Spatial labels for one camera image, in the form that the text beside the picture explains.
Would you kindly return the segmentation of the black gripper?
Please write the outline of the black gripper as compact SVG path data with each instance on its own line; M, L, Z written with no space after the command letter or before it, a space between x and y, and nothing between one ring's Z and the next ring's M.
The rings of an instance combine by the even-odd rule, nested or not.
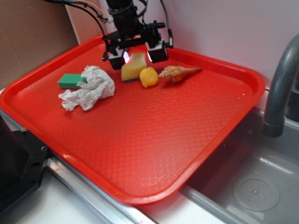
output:
M128 53L125 49L146 45L149 60L152 63L167 61L169 59L165 41L162 39L159 29L164 28L163 22L139 23L133 29L133 33L125 35L119 29L102 38L106 44L103 61L109 60L113 70L120 70L126 63Z

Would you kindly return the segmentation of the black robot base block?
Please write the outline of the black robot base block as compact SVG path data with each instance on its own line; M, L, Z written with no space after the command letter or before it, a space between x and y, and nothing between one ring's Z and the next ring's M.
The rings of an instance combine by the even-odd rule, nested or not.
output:
M36 191L42 182L49 147L30 131L12 131L0 118L0 213Z

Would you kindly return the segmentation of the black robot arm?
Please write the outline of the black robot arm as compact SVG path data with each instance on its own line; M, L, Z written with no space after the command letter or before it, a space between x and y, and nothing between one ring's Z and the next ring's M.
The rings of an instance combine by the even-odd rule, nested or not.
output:
M153 21L145 23L140 21L147 10L148 2L140 1L144 5L141 12L131 0L108 0L108 13L112 16L116 31L102 37L106 50L103 61L108 60L113 70L119 70L125 64L125 54L131 47L145 45L152 63L167 61L168 48L173 48L173 35L169 24L167 10L164 2L166 23Z

